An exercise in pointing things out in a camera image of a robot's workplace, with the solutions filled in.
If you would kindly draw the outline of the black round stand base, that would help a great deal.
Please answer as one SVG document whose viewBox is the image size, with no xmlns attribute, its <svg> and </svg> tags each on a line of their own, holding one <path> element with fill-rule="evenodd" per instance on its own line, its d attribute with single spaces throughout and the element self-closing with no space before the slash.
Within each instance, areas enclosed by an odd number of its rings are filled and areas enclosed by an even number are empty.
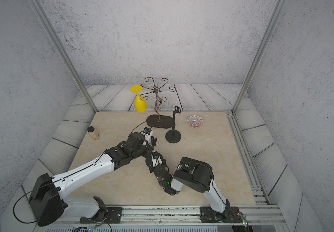
<svg viewBox="0 0 334 232">
<path fill-rule="evenodd" d="M 175 144 L 181 140 L 181 134 L 178 130 L 172 129 L 166 133 L 165 138 L 167 142 Z"/>
</svg>

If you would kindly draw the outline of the black microphone stand pole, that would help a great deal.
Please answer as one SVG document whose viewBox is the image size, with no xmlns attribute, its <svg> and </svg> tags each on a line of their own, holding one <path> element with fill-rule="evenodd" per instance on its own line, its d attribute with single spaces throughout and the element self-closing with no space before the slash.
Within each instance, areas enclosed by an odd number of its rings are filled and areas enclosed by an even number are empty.
<svg viewBox="0 0 334 232">
<path fill-rule="evenodd" d="M 175 131 L 175 127 L 176 127 L 176 114 L 180 114 L 181 113 L 181 109 L 178 106 L 174 107 L 174 111 L 173 111 L 173 125 L 172 125 L 172 131 Z"/>
</svg>

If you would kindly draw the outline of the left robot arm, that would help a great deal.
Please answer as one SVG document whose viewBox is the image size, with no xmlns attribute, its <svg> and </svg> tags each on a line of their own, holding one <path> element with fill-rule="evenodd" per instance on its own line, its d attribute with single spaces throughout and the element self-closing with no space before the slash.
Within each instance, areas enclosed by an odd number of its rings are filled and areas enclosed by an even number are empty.
<svg viewBox="0 0 334 232">
<path fill-rule="evenodd" d="M 82 217 L 94 223 L 107 219 L 109 213 L 100 197 L 74 201 L 68 196 L 88 182 L 113 172 L 138 157 L 148 157 L 157 138 L 149 132 L 135 132 L 127 141 L 106 149 L 99 157 L 73 170 L 49 176 L 41 175 L 31 192 L 29 204 L 40 227 L 64 217 Z"/>
</svg>

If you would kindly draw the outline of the dark oval stand base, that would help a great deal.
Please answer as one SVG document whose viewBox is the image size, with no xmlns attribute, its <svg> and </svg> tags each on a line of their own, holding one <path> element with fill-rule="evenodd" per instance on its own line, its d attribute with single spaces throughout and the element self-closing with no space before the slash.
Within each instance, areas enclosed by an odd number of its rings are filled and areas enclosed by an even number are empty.
<svg viewBox="0 0 334 232">
<path fill-rule="evenodd" d="M 168 129 L 173 125 L 173 118 L 165 115 L 150 115 L 146 119 L 150 127 Z"/>
</svg>

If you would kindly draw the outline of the yellow plastic goblet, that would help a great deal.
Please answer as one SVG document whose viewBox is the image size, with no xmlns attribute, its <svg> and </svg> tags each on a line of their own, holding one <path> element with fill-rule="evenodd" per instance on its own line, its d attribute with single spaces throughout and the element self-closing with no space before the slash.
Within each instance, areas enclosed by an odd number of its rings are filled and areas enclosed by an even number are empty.
<svg viewBox="0 0 334 232">
<path fill-rule="evenodd" d="M 147 110 L 146 100 L 141 97 L 140 92 L 143 90 L 143 87 L 140 85 L 132 86 L 130 92 L 136 94 L 136 98 L 134 100 L 135 110 L 138 112 L 145 112 Z"/>
</svg>

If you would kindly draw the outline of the spice jar black lid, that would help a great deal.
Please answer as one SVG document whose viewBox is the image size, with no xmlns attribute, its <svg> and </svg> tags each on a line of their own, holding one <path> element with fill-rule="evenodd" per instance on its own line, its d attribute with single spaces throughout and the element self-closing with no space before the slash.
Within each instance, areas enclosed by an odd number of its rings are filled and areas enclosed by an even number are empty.
<svg viewBox="0 0 334 232">
<path fill-rule="evenodd" d="M 87 128 L 87 133 L 91 137 L 91 139 L 93 139 L 93 140 L 99 140 L 99 138 L 100 138 L 99 131 L 93 126 L 90 126 L 90 127 Z"/>
</svg>

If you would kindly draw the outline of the red blue patterned bowl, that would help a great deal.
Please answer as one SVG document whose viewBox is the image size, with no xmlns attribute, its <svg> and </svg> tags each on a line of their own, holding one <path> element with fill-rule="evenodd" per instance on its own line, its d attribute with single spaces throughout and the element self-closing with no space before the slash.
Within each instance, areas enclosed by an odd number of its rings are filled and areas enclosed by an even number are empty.
<svg viewBox="0 0 334 232">
<path fill-rule="evenodd" d="M 191 115 L 187 118 L 187 124 L 192 128 L 199 128 L 204 124 L 204 120 L 199 115 Z"/>
</svg>

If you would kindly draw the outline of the aluminium front rail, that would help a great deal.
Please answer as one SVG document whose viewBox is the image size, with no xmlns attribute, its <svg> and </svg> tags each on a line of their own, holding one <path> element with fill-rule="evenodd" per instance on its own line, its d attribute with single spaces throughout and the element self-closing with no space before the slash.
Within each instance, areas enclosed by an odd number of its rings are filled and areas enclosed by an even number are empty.
<svg viewBox="0 0 334 232">
<path fill-rule="evenodd" d="M 36 232 L 287 232 L 277 205 L 239 205 L 228 222 L 202 222 L 200 206 L 122 206 L 119 223 L 64 218 Z"/>
</svg>

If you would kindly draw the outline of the aluminium left corner post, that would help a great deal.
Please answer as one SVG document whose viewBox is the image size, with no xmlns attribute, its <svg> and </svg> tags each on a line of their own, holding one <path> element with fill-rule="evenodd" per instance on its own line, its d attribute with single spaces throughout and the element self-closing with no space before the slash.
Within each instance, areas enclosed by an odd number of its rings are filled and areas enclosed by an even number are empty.
<svg viewBox="0 0 334 232">
<path fill-rule="evenodd" d="M 95 103 L 92 100 L 89 92 L 87 91 L 85 85 L 83 84 L 77 70 L 75 69 L 71 59 L 69 58 L 65 48 L 63 47 L 55 29 L 53 28 L 48 16 L 46 15 L 43 6 L 41 5 L 40 1 L 38 0 L 29 0 L 29 4 L 32 7 L 33 11 L 35 12 L 39 22 L 41 23 L 43 29 L 45 30 L 46 34 L 49 36 L 50 40 L 53 42 L 54 47 L 56 48 L 60 58 L 62 59 L 63 63 L 65 64 L 66 68 L 68 69 L 71 77 L 75 81 L 76 85 L 78 86 L 80 92 L 83 94 L 86 102 L 90 105 L 90 108 L 93 112 L 99 112 L 98 108 L 96 107 Z"/>
</svg>

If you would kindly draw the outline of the aluminium corner post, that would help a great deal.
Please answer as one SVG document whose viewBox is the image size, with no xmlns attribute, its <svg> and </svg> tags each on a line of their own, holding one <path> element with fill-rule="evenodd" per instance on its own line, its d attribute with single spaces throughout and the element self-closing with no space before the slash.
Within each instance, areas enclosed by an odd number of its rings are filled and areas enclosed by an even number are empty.
<svg viewBox="0 0 334 232">
<path fill-rule="evenodd" d="M 90 105 L 90 108 L 93 112 L 99 112 L 98 108 L 96 107 L 95 103 L 92 100 L 89 92 L 87 91 L 85 85 L 83 84 L 77 70 L 75 69 L 71 59 L 69 58 L 65 48 L 63 47 L 55 29 L 53 28 L 48 16 L 46 15 L 43 6 L 41 5 L 40 1 L 38 0 L 29 0 L 29 4 L 32 7 L 33 11 L 35 12 L 39 22 L 41 23 L 43 29 L 45 30 L 46 34 L 49 36 L 50 40 L 53 42 L 54 47 L 56 48 L 60 58 L 62 59 L 63 63 L 65 64 L 66 68 L 68 69 L 71 77 L 75 81 L 76 85 L 78 86 L 80 92 L 83 94 L 86 102 Z"/>
<path fill-rule="evenodd" d="M 255 72 L 261 62 L 261 59 L 263 57 L 263 54 L 266 50 L 266 47 L 267 45 L 269 44 L 270 40 L 271 40 L 271 37 L 274 33 L 274 30 L 276 28 L 276 25 L 279 21 L 279 18 L 282 14 L 282 11 L 284 9 L 284 5 L 286 3 L 286 0 L 278 0 L 276 2 L 276 5 L 275 5 L 275 8 L 274 8 L 274 11 L 270 17 L 270 20 L 269 20 L 269 23 L 266 27 L 266 30 L 263 34 L 263 37 L 261 39 L 261 42 L 260 42 L 260 45 L 257 49 L 257 52 L 255 54 L 255 57 L 253 59 L 253 62 L 251 63 L 250 65 L 250 68 L 249 68 L 249 71 L 244 79 L 244 82 L 242 83 L 242 87 L 241 87 L 241 90 L 239 92 L 239 95 L 237 97 L 237 100 L 234 104 L 234 107 L 232 109 L 232 114 L 234 115 L 238 110 L 239 110 L 239 107 L 241 105 L 241 102 L 244 98 L 244 95 L 245 95 L 245 92 L 247 91 L 254 75 L 255 75 Z"/>
</svg>

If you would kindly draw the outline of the aluminium right corner post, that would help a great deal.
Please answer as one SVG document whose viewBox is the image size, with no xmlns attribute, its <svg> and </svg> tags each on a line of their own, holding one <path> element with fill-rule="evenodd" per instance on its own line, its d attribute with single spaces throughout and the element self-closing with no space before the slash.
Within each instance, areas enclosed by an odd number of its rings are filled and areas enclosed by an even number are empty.
<svg viewBox="0 0 334 232">
<path fill-rule="evenodd" d="M 271 40 L 271 37 L 274 33 L 274 30 L 276 28 L 276 25 L 279 21 L 279 18 L 282 14 L 282 11 L 284 9 L 284 5 L 286 3 L 286 0 L 278 0 L 276 2 L 276 5 L 275 5 L 275 8 L 274 8 L 274 11 L 270 17 L 270 20 L 269 20 L 269 23 L 266 27 L 266 30 L 263 34 L 263 37 L 261 39 L 261 42 L 260 42 L 260 45 L 257 49 L 257 52 L 255 54 L 255 57 L 253 59 L 253 62 L 251 63 L 250 65 L 250 68 L 249 68 L 249 71 L 244 79 L 244 82 L 242 83 L 242 87 L 241 87 L 241 90 L 239 92 L 239 95 L 237 97 L 237 100 L 234 104 L 234 107 L 232 109 L 232 114 L 234 115 L 238 110 L 239 110 L 239 107 L 241 105 L 241 102 L 244 98 L 244 95 L 245 95 L 245 92 L 247 91 L 254 75 L 255 75 L 255 72 L 261 62 L 261 59 L 263 57 L 263 54 L 266 50 L 266 47 L 267 45 L 269 44 L 270 40 Z"/>
</svg>

